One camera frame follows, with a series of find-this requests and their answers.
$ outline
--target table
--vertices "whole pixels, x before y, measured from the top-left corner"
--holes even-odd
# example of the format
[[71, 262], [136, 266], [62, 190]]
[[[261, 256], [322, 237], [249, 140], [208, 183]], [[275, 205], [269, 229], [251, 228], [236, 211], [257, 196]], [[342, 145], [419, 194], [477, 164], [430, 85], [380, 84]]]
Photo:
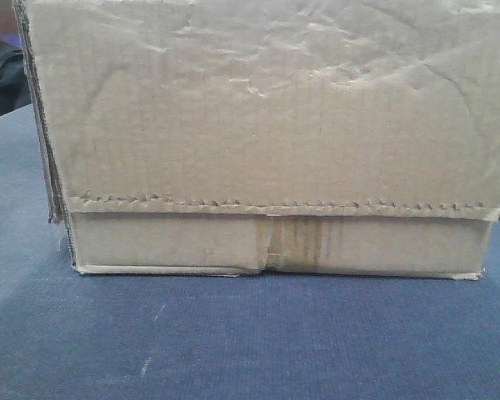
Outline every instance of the table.
[[0, 400], [500, 400], [500, 224], [477, 282], [81, 276], [46, 201], [28, 106], [0, 117]]

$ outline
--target blue tablecloth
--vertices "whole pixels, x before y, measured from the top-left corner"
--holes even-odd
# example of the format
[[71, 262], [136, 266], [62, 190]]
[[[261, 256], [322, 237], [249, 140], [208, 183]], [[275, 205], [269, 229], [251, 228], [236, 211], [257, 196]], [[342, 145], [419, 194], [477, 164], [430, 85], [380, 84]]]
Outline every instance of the blue tablecloth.
[[82, 277], [47, 214], [25, 107], [0, 118], [0, 399], [500, 399], [500, 224], [477, 282]]

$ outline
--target brown cardboard box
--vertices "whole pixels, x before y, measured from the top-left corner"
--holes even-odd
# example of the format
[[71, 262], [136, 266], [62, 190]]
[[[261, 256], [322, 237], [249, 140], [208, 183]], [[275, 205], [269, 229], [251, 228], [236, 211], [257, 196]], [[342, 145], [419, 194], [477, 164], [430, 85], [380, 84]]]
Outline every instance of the brown cardboard box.
[[78, 271], [481, 273], [500, 1], [15, 4]]

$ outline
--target stain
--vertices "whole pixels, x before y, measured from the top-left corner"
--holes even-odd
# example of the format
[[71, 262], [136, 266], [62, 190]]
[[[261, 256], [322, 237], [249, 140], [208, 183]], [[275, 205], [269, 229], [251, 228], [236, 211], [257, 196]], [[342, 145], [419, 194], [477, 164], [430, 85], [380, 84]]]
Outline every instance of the stain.
[[289, 272], [314, 270], [321, 257], [324, 219], [267, 216], [256, 220], [260, 267]]

